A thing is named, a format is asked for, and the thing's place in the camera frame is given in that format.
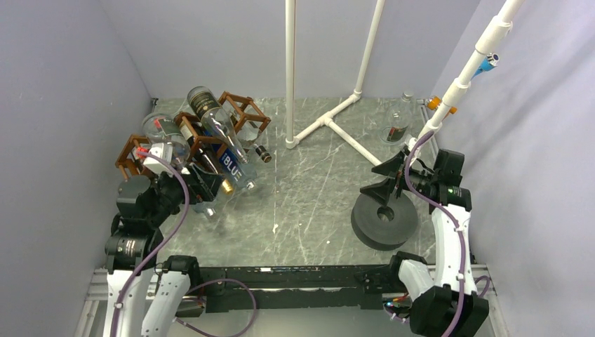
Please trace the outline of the clear bottle red black label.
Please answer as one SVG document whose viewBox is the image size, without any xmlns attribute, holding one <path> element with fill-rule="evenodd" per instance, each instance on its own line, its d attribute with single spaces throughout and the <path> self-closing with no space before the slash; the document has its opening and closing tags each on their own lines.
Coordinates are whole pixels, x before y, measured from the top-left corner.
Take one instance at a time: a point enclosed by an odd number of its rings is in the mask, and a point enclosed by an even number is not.
<svg viewBox="0 0 595 337">
<path fill-rule="evenodd" d="M 173 148 L 172 165 L 182 169 L 189 159 L 190 146 L 171 115 L 151 113 L 142 120 L 142 131 L 154 143 L 165 143 Z"/>
</svg>

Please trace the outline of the tall clear bottle black label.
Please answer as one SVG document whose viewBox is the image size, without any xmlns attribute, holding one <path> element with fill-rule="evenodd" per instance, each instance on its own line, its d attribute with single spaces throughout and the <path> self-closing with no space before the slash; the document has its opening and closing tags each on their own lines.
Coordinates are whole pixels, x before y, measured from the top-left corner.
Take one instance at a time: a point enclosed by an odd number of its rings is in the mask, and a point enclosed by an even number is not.
<svg viewBox="0 0 595 337">
<path fill-rule="evenodd" d="M 249 162 L 246 151 L 237 138 L 229 113 L 205 86 L 196 86 L 187 94 L 187 102 L 203 127 L 221 140 L 242 164 Z"/>
</svg>

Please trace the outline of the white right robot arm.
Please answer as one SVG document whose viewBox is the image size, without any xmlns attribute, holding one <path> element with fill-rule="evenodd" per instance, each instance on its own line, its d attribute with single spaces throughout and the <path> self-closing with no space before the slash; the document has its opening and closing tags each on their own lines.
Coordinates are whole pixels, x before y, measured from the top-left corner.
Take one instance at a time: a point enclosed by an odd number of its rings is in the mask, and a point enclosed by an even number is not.
<svg viewBox="0 0 595 337">
<path fill-rule="evenodd" d="M 402 321 L 421 336 L 474 336 L 488 318 L 490 306 L 478 293 L 472 274 L 469 223 L 472 195 L 461 187 L 464 155 L 440 149 L 432 168 L 413 169 L 413 153 L 400 150 L 373 167 L 384 176 L 381 183 L 362 187 L 361 193 L 387 206 L 406 190 L 429 205 L 436 264 L 431 272 L 426 260 L 398 253 L 389 264 L 387 283 L 395 291 L 406 290 L 410 306 Z"/>
</svg>

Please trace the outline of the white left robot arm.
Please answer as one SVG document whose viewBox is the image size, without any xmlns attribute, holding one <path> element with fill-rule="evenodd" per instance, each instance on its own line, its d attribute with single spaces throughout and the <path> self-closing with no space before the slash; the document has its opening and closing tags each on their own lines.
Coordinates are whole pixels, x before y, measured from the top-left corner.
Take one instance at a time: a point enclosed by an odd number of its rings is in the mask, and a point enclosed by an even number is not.
<svg viewBox="0 0 595 337">
<path fill-rule="evenodd" d="M 191 205 L 214 201 L 224 178 L 190 164 L 177 176 L 134 175 L 119 186 L 118 213 L 105 244 L 107 311 L 104 336 L 166 336 L 185 295 L 196 293 L 202 276 L 193 256 L 171 256 L 156 293 L 147 302 L 157 253 L 166 242 L 160 226 Z"/>
</svg>

